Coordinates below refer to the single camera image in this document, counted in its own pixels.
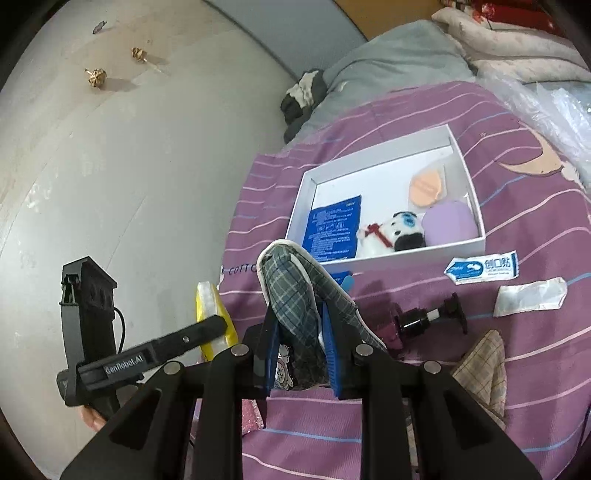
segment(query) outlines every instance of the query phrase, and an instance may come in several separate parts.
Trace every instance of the bandage packet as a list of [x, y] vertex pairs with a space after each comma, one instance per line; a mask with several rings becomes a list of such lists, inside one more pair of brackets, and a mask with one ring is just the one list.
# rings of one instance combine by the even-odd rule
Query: bandage packet
[[519, 276], [517, 252], [513, 250], [506, 254], [454, 258], [445, 269], [445, 275], [456, 285], [512, 280]]

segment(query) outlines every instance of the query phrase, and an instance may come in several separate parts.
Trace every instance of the wooden surface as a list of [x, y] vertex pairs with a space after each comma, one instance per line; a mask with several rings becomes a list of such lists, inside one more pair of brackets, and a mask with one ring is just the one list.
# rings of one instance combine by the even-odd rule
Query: wooden surface
[[442, 8], [439, 0], [335, 0], [368, 40]]

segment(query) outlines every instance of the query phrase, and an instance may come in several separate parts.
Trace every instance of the yellow plastic bag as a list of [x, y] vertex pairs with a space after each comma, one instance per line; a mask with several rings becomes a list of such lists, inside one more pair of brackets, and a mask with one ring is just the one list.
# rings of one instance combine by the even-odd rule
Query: yellow plastic bag
[[236, 334], [232, 319], [222, 303], [222, 298], [217, 288], [211, 282], [204, 281], [197, 284], [195, 305], [197, 323], [202, 322], [212, 315], [219, 315], [226, 320], [226, 325], [228, 326], [223, 336], [201, 346], [203, 356], [210, 362], [219, 352], [223, 352], [226, 348], [236, 345], [238, 343], [238, 334]]

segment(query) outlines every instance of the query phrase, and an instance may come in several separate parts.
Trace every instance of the crescent moon print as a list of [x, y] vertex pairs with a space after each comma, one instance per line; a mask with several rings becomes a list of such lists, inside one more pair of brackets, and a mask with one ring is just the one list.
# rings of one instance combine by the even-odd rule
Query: crescent moon print
[[521, 163], [519, 165], [507, 165], [505, 163], [498, 162], [499, 165], [515, 173], [532, 175], [534, 177], [547, 177], [562, 170], [563, 165], [560, 161], [560, 157], [554, 151], [548, 141], [527, 125], [524, 125], [524, 127], [526, 127], [527, 130], [529, 130], [533, 136], [536, 137], [538, 142], [540, 142], [542, 154], [533, 160]]

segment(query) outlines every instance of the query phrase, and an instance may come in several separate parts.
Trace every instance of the striped bedsheet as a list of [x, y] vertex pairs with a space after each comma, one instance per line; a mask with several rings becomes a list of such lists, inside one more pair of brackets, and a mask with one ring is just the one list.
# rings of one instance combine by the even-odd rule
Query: striped bedsheet
[[[396, 302], [431, 307], [457, 292], [469, 319], [433, 325], [404, 352], [408, 362], [454, 364], [483, 332], [500, 331], [506, 348], [507, 433], [544, 479], [568, 464], [591, 401], [591, 202], [568, 175], [540, 168], [517, 174], [500, 165], [542, 154], [540, 142], [486, 90], [453, 82], [392, 92], [360, 106], [276, 155], [259, 155], [236, 205], [223, 256], [220, 293], [239, 333], [262, 320], [258, 254], [285, 235], [303, 173], [323, 162], [420, 129], [449, 124], [474, 181], [487, 251], [517, 250], [522, 284], [563, 277], [560, 310], [493, 318], [498, 283], [454, 286], [445, 265], [355, 276], [350, 292], [365, 322], [377, 327]], [[267, 429], [244, 437], [246, 479], [359, 478], [361, 407], [332, 392], [276, 392]]]

